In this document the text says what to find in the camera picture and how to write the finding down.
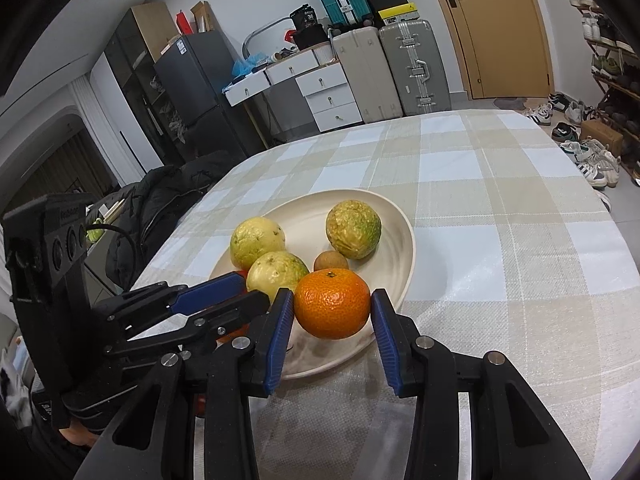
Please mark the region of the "person's left hand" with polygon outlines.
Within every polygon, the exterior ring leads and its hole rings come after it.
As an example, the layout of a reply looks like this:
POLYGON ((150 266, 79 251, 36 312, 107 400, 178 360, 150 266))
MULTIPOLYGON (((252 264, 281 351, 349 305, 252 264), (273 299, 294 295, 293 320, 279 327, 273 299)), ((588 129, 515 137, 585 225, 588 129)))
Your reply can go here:
POLYGON ((67 428, 60 429, 60 434, 73 445, 88 446, 89 448, 92 448, 99 439, 96 434, 93 434, 76 420, 73 420, 67 428))

